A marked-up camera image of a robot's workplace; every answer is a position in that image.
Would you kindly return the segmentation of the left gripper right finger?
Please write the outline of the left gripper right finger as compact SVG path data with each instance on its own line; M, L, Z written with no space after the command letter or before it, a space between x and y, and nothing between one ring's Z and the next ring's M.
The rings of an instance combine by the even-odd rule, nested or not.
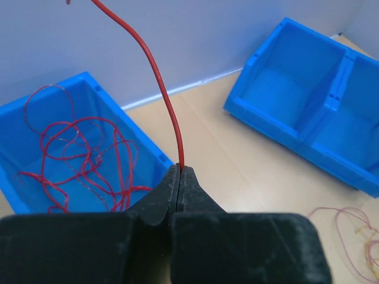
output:
M330 283L316 228L294 213L228 213L199 185L180 177L172 215L173 283Z

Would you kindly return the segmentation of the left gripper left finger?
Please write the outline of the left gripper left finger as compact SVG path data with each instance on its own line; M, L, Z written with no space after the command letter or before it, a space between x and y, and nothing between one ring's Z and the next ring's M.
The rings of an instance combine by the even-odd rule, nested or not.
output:
M131 283L171 247L180 169L128 210L1 219L2 283Z

